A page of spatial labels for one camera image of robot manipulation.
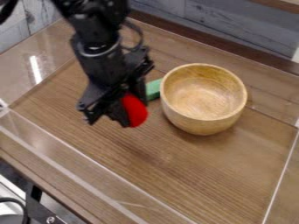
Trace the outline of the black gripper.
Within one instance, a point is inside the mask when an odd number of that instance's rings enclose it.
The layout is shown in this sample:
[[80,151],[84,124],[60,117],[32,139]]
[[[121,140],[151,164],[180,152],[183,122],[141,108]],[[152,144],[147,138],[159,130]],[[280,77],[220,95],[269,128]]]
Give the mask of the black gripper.
[[155,67],[148,46],[140,45],[124,53],[117,40],[107,50],[89,52],[77,36],[72,37],[70,46],[88,76],[88,85],[76,105],[77,111],[89,125],[107,116],[127,128],[129,120],[121,98],[132,94],[147,105],[145,76]]

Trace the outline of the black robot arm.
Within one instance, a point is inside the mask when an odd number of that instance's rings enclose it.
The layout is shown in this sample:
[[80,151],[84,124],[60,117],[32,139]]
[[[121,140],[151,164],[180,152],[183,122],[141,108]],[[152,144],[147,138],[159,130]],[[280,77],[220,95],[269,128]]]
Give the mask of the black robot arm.
[[148,117],[145,76],[155,68],[144,42],[121,44],[120,29],[144,33],[127,20],[127,0],[50,0],[73,28],[69,44],[88,76],[77,111],[88,124],[105,116],[125,128],[140,126]]

